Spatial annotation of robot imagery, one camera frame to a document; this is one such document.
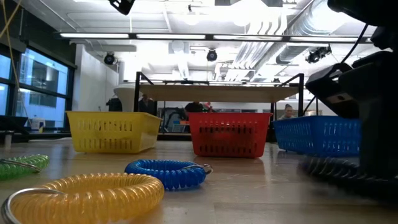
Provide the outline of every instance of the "blue basket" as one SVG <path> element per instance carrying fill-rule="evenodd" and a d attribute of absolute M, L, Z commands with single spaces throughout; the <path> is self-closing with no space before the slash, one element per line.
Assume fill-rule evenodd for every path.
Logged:
<path fill-rule="evenodd" d="M 274 121 L 279 148 L 321 157 L 358 156 L 361 122 L 338 116 Z"/>

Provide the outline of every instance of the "coiled cord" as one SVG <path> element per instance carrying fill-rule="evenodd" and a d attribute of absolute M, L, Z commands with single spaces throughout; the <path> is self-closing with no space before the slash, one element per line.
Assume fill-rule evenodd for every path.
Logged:
<path fill-rule="evenodd" d="M 200 185 L 207 175 L 204 167 L 194 162 L 143 159 L 130 163 L 124 171 L 154 176 L 169 190 Z"/>
<path fill-rule="evenodd" d="M 32 155 L 0 159 L 0 180 L 7 180 L 22 175 L 38 172 L 49 164 L 49 157 L 46 155 Z"/>
<path fill-rule="evenodd" d="M 398 179 L 383 179 L 361 172 L 356 164 L 335 158 L 308 157 L 299 169 L 320 182 L 327 182 L 351 194 L 397 203 Z"/>
<path fill-rule="evenodd" d="M 76 175 L 39 186 L 63 194 L 12 195 L 15 218 L 25 223 L 107 223 L 128 220 L 154 208 L 164 196 L 160 180 L 148 175 Z"/>

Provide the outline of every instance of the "yellow coil keychain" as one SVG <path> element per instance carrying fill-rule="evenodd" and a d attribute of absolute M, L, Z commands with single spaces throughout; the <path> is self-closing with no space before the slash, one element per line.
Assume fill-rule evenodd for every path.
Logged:
<path fill-rule="evenodd" d="M 1 213 L 6 223 L 117 222 L 149 211 L 163 196 L 163 184 L 149 175 L 83 174 L 20 190 Z"/>

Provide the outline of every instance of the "blue coil keychain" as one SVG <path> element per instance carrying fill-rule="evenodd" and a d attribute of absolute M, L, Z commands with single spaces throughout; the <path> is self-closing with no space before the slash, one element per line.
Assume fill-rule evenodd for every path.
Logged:
<path fill-rule="evenodd" d="M 140 159 L 127 165 L 124 171 L 151 175 L 162 181 L 165 189 L 172 190 L 200 185 L 213 169 L 210 165 L 201 166 L 194 162 Z"/>

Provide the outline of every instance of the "yellow basket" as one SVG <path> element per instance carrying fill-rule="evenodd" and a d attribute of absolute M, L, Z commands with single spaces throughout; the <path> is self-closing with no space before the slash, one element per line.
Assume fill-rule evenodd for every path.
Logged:
<path fill-rule="evenodd" d="M 138 153 L 155 147 L 161 119 L 147 113 L 67 111 L 76 152 Z"/>

